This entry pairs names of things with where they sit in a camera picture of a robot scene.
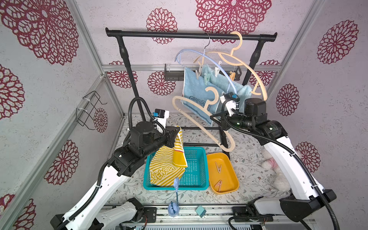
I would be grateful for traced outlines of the yellow striped towel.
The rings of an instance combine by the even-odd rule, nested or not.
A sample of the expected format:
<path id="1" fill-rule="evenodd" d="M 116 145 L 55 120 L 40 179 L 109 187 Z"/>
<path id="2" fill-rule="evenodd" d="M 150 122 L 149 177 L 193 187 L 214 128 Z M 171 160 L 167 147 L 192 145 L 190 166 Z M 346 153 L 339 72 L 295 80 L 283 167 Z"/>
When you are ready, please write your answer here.
<path id="1" fill-rule="evenodd" d="M 183 132 L 178 132 L 174 147 L 161 147 L 150 160 L 150 183 L 159 187 L 171 187 L 175 179 L 181 179 L 188 167 L 183 145 Z"/>

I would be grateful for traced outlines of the blue hello towel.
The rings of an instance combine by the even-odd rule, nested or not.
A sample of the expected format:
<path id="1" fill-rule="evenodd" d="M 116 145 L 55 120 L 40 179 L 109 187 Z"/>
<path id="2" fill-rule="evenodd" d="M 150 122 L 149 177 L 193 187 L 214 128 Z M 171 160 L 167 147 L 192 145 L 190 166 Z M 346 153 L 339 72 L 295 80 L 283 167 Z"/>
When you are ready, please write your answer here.
<path id="1" fill-rule="evenodd" d="M 183 97 L 199 104 L 201 107 L 204 107 L 207 100 L 213 101 L 215 99 L 214 93 L 212 91 L 207 92 L 205 90 L 207 87 L 214 87 L 219 93 L 219 96 L 222 96 L 224 93 L 222 89 L 212 84 L 210 80 L 205 83 L 205 78 L 203 76 L 197 78 L 194 71 L 189 68 L 185 68 Z M 210 119 L 210 116 L 204 113 L 198 107 L 187 101 L 182 101 L 182 103 L 209 126 L 214 125 L 214 122 Z"/>

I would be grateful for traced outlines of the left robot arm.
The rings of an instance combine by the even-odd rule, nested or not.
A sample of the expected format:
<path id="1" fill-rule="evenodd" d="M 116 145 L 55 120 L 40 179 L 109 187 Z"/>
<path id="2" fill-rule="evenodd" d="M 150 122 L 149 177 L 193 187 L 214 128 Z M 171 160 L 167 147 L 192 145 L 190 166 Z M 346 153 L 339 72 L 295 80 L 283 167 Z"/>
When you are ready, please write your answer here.
<path id="1" fill-rule="evenodd" d="M 112 157 L 100 168 L 95 184 L 83 198 L 65 214 L 55 215 L 50 224 L 55 230 L 113 230 L 126 221 L 139 221 L 144 206 L 131 198 L 123 205 L 103 211 L 109 198 L 127 181 L 145 159 L 166 146 L 173 148 L 179 127 L 164 127 L 154 116 L 150 121 L 141 121 L 136 126 L 132 124 L 132 108 L 140 101 L 151 115 L 146 101 L 135 97 L 129 104 L 129 133 L 123 146 L 116 149 Z"/>

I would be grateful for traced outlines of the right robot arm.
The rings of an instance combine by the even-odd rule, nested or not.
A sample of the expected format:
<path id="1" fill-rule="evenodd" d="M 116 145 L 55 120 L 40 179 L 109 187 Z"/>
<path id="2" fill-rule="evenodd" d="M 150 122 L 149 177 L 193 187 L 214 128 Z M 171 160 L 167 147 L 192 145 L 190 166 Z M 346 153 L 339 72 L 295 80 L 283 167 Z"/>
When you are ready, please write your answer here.
<path id="1" fill-rule="evenodd" d="M 335 192 L 325 189 L 314 178 L 293 148 L 283 126 L 267 118 L 266 102 L 260 98 L 248 98 L 244 101 L 244 112 L 241 113 L 237 108 L 240 101 L 237 96 L 222 96 L 220 100 L 221 112 L 212 115 L 211 119 L 220 117 L 219 124 L 225 130 L 232 128 L 256 138 L 276 161 L 290 185 L 289 196 L 261 197 L 249 202 L 246 207 L 250 216 L 260 219 L 283 215 L 306 225 L 304 218 L 326 207 L 333 228 L 338 230 L 340 226 L 330 205 L 330 202 L 336 199 Z"/>

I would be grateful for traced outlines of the peach pink clothespin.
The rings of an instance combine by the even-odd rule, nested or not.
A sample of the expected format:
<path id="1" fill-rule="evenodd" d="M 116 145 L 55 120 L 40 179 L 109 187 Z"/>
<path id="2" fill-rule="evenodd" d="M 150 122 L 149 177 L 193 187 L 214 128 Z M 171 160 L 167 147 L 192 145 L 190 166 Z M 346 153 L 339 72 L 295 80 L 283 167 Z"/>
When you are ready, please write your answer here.
<path id="1" fill-rule="evenodd" d="M 221 173 L 222 172 L 222 165 L 218 162 L 215 162 L 216 168 L 217 168 L 217 172 Z"/>

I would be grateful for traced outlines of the green clothespin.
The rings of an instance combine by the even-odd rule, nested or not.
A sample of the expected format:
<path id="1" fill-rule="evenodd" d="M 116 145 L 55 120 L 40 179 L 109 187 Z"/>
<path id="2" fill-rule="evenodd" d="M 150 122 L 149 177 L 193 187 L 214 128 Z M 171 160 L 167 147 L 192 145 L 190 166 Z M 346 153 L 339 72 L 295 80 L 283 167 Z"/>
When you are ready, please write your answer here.
<path id="1" fill-rule="evenodd" d="M 210 82 L 210 79 L 211 79 L 211 74 L 210 73 L 205 73 L 203 78 L 204 78 L 204 84 L 208 85 L 208 83 Z"/>

